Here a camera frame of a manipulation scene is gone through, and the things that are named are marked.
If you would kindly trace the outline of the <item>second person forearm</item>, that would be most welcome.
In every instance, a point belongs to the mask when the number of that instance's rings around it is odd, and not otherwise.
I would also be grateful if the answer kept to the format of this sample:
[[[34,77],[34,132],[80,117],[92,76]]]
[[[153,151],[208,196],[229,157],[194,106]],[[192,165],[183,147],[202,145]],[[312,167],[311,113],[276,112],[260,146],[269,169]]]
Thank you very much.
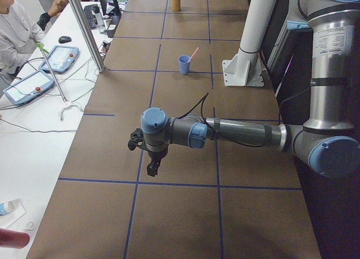
[[[47,12],[40,15],[39,20],[37,21],[38,26],[43,31],[45,31],[45,28],[49,23],[50,19],[55,15],[59,14],[60,12],[62,12],[68,3],[69,3],[68,0],[53,0],[50,9]]]

